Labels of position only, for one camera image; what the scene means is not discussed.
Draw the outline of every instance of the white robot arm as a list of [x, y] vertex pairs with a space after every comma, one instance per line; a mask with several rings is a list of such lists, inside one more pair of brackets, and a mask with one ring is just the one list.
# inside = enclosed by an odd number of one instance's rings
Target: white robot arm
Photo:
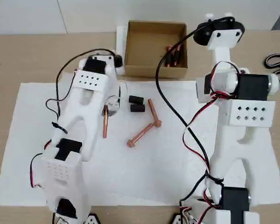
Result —
[[[267, 195], [260, 193], [263, 192], [261, 188], [267, 184], [262, 177], [263, 167], [270, 170], [265, 172], [269, 175], [268, 179], [280, 182], [269, 132], [275, 102], [267, 101], [267, 96], [278, 90], [279, 80], [275, 74], [250, 74], [247, 68], [238, 68], [231, 62], [230, 49], [235, 47], [245, 29], [240, 23], [233, 28], [224, 28], [228, 26], [222, 22], [215, 28], [212, 27], [208, 38], [205, 38], [205, 33], [209, 32], [207, 29], [204, 33], [194, 35], [198, 44], [206, 45], [213, 51], [215, 64], [213, 74], [197, 79], [196, 90], [200, 103], [210, 102], [216, 93], [232, 96], [230, 99], [218, 98], [215, 102], [219, 107], [219, 114], [215, 149], [210, 159], [210, 176], [215, 180], [222, 180], [232, 164], [236, 160], [242, 160], [246, 171], [246, 185], [245, 188], [226, 187], [206, 178], [206, 188], [220, 209], [211, 209], [203, 223], [257, 224], [259, 215], [249, 212], [249, 208], [266, 203]], [[258, 151], [258, 155], [269, 156], [264, 156], [261, 163], [258, 157], [255, 158], [255, 151]], [[192, 206], [193, 216], [200, 217], [206, 208], [205, 202], [195, 201]]]
[[[89, 161], [96, 141], [104, 105], [112, 100], [119, 109], [119, 83], [122, 70], [118, 55], [95, 55], [81, 60], [75, 72], [69, 99], [58, 119], [50, 145], [42, 155], [45, 180], [42, 184], [49, 209], [67, 223], [84, 223], [90, 212], [82, 162]], [[83, 120], [83, 143], [63, 138], [78, 120]]]

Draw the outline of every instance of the table surface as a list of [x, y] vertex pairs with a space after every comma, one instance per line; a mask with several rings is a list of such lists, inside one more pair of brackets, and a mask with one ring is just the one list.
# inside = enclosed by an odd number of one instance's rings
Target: table surface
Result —
[[[54, 82], [57, 72], [69, 58], [97, 47], [115, 49], [115, 41], [115, 33], [0, 35], [0, 167], [20, 83]], [[251, 73], [266, 74], [269, 71], [263, 67], [262, 61], [271, 53], [280, 53], [280, 31], [247, 31], [231, 51], [231, 58], [238, 66], [249, 68]], [[193, 40], [188, 41], [188, 59], [186, 80], [201, 77], [211, 69], [211, 52]], [[76, 66], [77, 61], [74, 61], [66, 71], [70, 72]], [[273, 100], [277, 101], [277, 107], [271, 134], [280, 168], [280, 90]], [[262, 224], [280, 223], [280, 204], [252, 210], [260, 213]], [[103, 224], [166, 224], [177, 211], [177, 207], [171, 206], [92, 208]], [[29, 221], [43, 224], [50, 223], [51, 219], [52, 213], [47, 208], [0, 207], [0, 224]]]

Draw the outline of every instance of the cardboard box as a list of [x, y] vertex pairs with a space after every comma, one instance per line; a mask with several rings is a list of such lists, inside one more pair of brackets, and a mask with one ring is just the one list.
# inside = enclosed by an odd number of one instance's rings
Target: cardboard box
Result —
[[[159, 61], [166, 53], [166, 46], [174, 45], [187, 35], [185, 23], [129, 21], [125, 71], [128, 76], [155, 77]], [[177, 67], [163, 64], [160, 78], [183, 78], [188, 70], [187, 43], [183, 43], [181, 61]]]

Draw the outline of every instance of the copper bolt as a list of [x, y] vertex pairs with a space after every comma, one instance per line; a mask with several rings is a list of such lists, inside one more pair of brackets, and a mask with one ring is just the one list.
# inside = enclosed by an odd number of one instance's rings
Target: copper bolt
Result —
[[135, 147], [135, 143], [143, 136], [145, 135], [146, 132], [148, 132], [152, 127], [154, 126], [153, 123], [150, 123], [149, 125], [147, 125], [142, 131], [140, 131], [134, 138], [129, 139], [129, 141], [127, 141], [127, 146], [129, 146], [130, 148]]
[[108, 130], [108, 106], [104, 106], [104, 129], [103, 129], [103, 138], [107, 138], [107, 130]]
[[158, 118], [157, 112], [155, 111], [155, 108], [154, 108], [153, 101], [151, 99], [148, 99], [148, 104], [149, 104], [151, 113], [153, 114], [153, 117], [154, 117], [154, 126], [160, 127], [162, 124], [162, 121], [159, 120], [159, 118]]

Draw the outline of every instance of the red and black wire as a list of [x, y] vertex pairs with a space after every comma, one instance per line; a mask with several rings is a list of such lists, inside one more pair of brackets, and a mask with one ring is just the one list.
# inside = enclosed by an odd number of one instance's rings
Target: red and black wire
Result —
[[[43, 147], [43, 149], [44, 150], [46, 150], [46, 148], [48, 147], [48, 145], [51, 143], [51, 140], [49, 140], [49, 141], [47, 141], [47, 143], [44, 145], [44, 147]], [[41, 188], [41, 185], [40, 184], [34, 184], [33, 183], [33, 170], [32, 170], [32, 163], [33, 163], [33, 160], [37, 157], [37, 156], [39, 156], [39, 155], [41, 155], [42, 153], [38, 153], [38, 154], [36, 154], [33, 158], [32, 158], [32, 160], [31, 160], [31, 162], [30, 162], [30, 172], [29, 172], [29, 176], [30, 176], [30, 187], [32, 187], [32, 188], [35, 188], [35, 187], [40, 187]]]

